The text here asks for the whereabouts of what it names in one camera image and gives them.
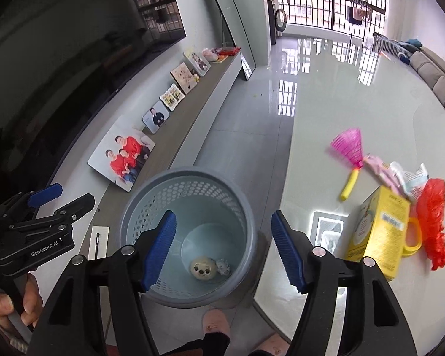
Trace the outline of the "person's left hand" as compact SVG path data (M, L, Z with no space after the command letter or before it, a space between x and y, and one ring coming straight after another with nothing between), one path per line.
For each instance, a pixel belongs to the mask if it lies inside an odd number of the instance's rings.
M31 273L27 275L22 304L24 312L20 316L21 321L26 326L32 325L35 327L43 310L43 300L39 293L36 277ZM11 298L6 293L0 292L0 327L9 333L17 333L9 321L9 315L14 311L15 308Z

